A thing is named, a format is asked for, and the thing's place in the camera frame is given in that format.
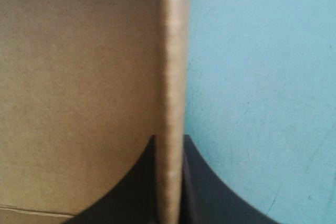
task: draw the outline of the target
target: brown cardboard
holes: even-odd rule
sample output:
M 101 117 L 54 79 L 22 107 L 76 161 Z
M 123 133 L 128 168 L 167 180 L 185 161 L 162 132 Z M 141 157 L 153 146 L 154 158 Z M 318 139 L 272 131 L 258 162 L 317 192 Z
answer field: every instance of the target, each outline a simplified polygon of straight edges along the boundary
M 70 216 L 28 212 L 20 210 L 0 209 L 0 223 L 14 224 L 59 224 L 71 218 Z
M 0 206 L 76 214 L 134 164 L 155 133 L 156 16 L 156 0 L 0 0 Z

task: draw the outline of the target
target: scratch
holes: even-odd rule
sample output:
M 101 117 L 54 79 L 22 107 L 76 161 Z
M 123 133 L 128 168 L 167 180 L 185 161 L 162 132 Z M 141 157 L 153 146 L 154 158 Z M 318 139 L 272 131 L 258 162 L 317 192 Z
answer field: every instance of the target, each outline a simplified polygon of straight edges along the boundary
M 336 124 L 333 124 L 326 132 L 326 134 L 323 136 L 322 140 L 320 141 L 319 145 L 315 148 L 313 154 L 311 155 L 310 159 L 308 160 L 308 164 L 305 170 L 305 174 L 307 173 L 307 171 L 309 170 L 310 166 L 312 165 L 313 161 L 315 160 L 316 155 L 319 153 L 321 147 L 324 145 L 326 139 L 328 138 L 328 136 L 330 135 L 330 133 L 336 129 Z
M 267 216 L 268 213 L 271 211 L 271 209 L 272 209 L 272 207 L 273 207 L 275 201 L 277 200 L 277 197 L 278 197 L 280 188 L 281 188 L 281 186 L 279 186 L 279 188 L 278 188 L 278 190 L 277 190 L 277 193 L 275 194 L 274 199 L 273 199 L 273 201 L 272 201 L 272 204 L 270 205 L 270 207 L 269 207 L 268 210 L 267 210 L 266 216 Z
M 256 103 L 258 103 L 261 100 L 261 97 L 264 94 L 264 90 L 265 88 L 263 88 L 260 92 L 260 96 L 254 100 L 253 103 L 251 103 L 250 107 L 244 112 L 244 114 L 238 119 L 238 121 L 234 124 L 233 129 L 229 132 L 228 136 L 231 136 L 232 133 L 235 132 L 235 130 L 237 129 L 237 127 L 239 126 L 239 124 L 242 122 L 242 120 L 247 116 L 247 114 L 250 112 L 250 110 L 254 107 L 254 105 Z
M 246 148 L 246 152 L 247 152 L 247 157 L 248 157 L 248 160 L 250 160 L 250 154 L 248 152 L 248 149 Z

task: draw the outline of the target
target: cardboard seam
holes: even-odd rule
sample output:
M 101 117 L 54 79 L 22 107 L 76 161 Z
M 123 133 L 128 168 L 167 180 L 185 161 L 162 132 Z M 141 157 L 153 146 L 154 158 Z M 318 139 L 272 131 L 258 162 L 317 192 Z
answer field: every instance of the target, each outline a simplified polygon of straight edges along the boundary
M 75 215 L 60 213 L 60 212 L 46 212 L 46 211 L 15 208 L 15 207 L 2 206 L 2 205 L 0 205 L 0 210 L 13 211 L 13 212 L 17 212 L 19 214 L 40 215 L 40 216 L 50 216 L 50 217 L 62 217 L 62 218 L 68 218 L 68 219 L 75 216 Z

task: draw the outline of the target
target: light blue wall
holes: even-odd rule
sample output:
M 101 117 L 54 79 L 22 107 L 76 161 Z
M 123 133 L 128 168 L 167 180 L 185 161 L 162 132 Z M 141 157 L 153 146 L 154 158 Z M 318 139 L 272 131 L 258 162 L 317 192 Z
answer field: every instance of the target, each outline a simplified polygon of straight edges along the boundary
M 187 69 L 185 131 L 221 179 L 336 223 L 336 0 L 191 0 Z

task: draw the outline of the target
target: black surface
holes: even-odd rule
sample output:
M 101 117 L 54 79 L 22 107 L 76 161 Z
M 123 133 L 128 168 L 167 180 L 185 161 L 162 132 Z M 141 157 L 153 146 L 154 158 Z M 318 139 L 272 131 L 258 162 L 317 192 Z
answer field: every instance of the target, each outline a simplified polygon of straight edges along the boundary
M 157 224 L 154 138 L 112 190 L 65 224 Z M 231 191 L 184 139 L 180 224 L 276 224 Z
M 195 202 L 197 224 L 276 224 L 237 196 L 211 170 L 189 136 L 184 139 L 185 160 Z
M 154 224 L 154 138 L 126 176 L 103 198 L 65 224 Z

